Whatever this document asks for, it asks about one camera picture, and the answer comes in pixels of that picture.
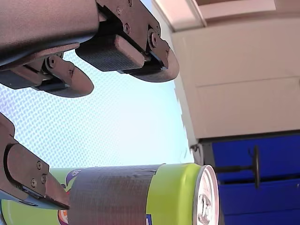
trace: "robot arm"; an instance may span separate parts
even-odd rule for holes
[[[179,65],[160,26],[139,0],[4,0],[0,9],[0,83],[62,97],[93,90],[88,76],[63,53],[101,71],[148,82],[176,78]]]
[[[139,0],[3,0],[0,7],[0,83],[61,97],[93,91],[88,76],[63,53],[101,71],[166,82],[179,65],[160,37],[158,21]],[[69,209],[68,195],[49,165],[14,139],[0,113],[0,198],[46,209]]]

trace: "gray tape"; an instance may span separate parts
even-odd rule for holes
[[[151,179],[160,165],[82,170],[70,191],[70,225],[146,225]]]

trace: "white wall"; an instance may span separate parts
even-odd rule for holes
[[[197,138],[300,129],[300,19],[173,34]]]

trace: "black stand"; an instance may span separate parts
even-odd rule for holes
[[[222,166],[222,167],[215,167],[214,170],[216,173],[235,173],[240,172],[243,170],[251,170],[255,177],[255,187],[259,188],[260,184],[260,174],[259,174],[259,150],[258,147],[254,147],[254,154],[252,155],[250,150],[248,150],[250,157],[252,158],[252,165],[247,166],[239,166],[239,165],[232,165],[232,166]]]

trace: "yellow-green can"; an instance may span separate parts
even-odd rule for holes
[[[2,200],[7,225],[217,225],[217,179],[196,164],[52,169],[71,209]]]

